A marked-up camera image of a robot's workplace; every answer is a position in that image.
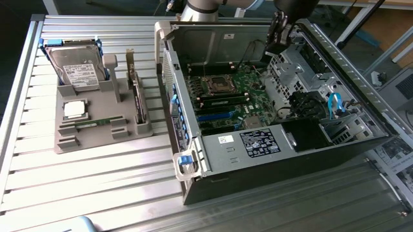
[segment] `white label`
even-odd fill
[[[218,137],[218,141],[220,144],[231,143],[234,141],[232,135]]]
[[[97,85],[93,64],[65,65],[63,69],[73,87]]]
[[[222,104],[227,104],[228,101],[216,101],[216,102],[212,102],[211,105],[222,105]]]
[[[75,118],[75,117],[81,117],[81,115],[67,116],[67,119],[71,119],[71,118]]]
[[[224,40],[234,39],[235,34],[224,34]]]
[[[95,126],[97,126],[97,124],[96,123],[91,123],[91,124],[76,126],[76,128],[80,129],[80,128],[95,127]]]

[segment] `blue pcie slot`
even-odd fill
[[[215,115],[199,116],[198,121],[204,122],[204,121],[211,121],[211,120],[218,120],[218,119],[228,119],[228,118],[232,117],[232,115],[234,115],[234,112],[215,114]]]

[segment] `gray parts tray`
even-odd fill
[[[105,67],[115,73],[116,65]],[[143,94],[140,102],[145,120],[137,124],[136,98],[133,90],[128,87],[128,78],[116,80],[115,75],[111,78],[112,81],[99,83],[100,90],[95,91],[75,92],[71,91],[72,86],[57,87],[54,120],[57,154],[152,136]],[[64,104],[75,101],[84,102],[84,114],[73,119],[64,118]]]

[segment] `hard drive label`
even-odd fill
[[[63,69],[73,87],[97,85],[93,64],[65,65]]]
[[[280,152],[270,129],[243,132],[239,135],[251,158]]]

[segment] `chip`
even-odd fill
[[[232,93],[235,86],[228,75],[206,77],[207,89],[210,94]]]

